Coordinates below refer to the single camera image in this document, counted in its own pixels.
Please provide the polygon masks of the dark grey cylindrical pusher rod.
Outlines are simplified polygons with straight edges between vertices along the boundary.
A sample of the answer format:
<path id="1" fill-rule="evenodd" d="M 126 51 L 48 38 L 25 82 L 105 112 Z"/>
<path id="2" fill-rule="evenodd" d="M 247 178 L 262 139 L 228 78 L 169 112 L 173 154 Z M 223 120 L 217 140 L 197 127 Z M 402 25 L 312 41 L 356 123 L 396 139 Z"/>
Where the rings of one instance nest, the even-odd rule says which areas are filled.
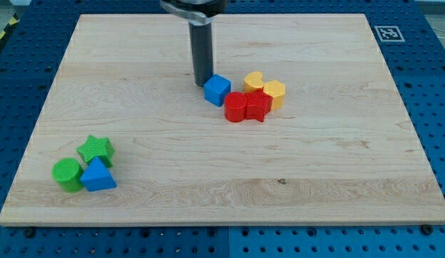
<path id="1" fill-rule="evenodd" d="M 196 85 L 203 87 L 213 76 L 213 47 L 211 23 L 188 25 L 193 60 L 193 73 Z"/>

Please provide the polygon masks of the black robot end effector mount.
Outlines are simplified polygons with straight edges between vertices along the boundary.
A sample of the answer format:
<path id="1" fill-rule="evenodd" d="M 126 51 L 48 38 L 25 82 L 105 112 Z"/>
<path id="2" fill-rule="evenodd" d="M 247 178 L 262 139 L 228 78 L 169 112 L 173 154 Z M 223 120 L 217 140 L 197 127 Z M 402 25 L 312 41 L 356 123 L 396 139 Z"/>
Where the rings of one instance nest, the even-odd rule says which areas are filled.
<path id="1" fill-rule="evenodd" d="M 224 12 L 228 0 L 160 0 L 159 4 L 169 14 L 201 26 L 210 24 L 216 15 Z"/>

